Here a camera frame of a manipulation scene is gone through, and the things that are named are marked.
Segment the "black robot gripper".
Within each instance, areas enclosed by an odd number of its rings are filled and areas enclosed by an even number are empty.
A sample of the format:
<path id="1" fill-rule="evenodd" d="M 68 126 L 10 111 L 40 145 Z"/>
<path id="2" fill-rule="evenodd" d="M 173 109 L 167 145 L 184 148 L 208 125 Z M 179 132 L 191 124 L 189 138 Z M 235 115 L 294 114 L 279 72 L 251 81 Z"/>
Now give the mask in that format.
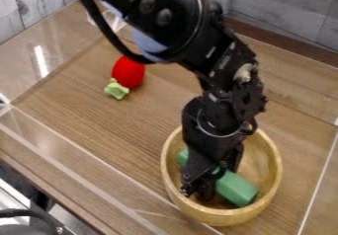
<path id="1" fill-rule="evenodd" d="M 181 110 L 181 139 L 188 154 L 179 192 L 185 197 L 197 194 L 201 201 L 211 201 L 216 195 L 215 184 L 224 175 L 224 169 L 232 173 L 238 171 L 244 153 L 244 134 L 240 128 L 224 132 L 208 125 L 201 98 L 196 97 Z"/>

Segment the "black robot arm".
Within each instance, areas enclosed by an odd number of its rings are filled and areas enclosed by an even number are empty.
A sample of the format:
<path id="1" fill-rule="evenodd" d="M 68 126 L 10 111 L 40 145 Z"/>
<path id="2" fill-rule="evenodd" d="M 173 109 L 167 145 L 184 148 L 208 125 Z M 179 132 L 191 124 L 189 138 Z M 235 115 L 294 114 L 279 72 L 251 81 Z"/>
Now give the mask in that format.
<path id="1" fill-rule="evenodd" d="M 210 0 L 80 0 L 103 35 L 131 59 L 176 63 L 197 78 L 201 94 L 181 110 L 187 160 L 180 193 L 214 199 L 216 182 L 238 171 L 244 138 L 268 101 L 256 54 L 227 29 Z"/>

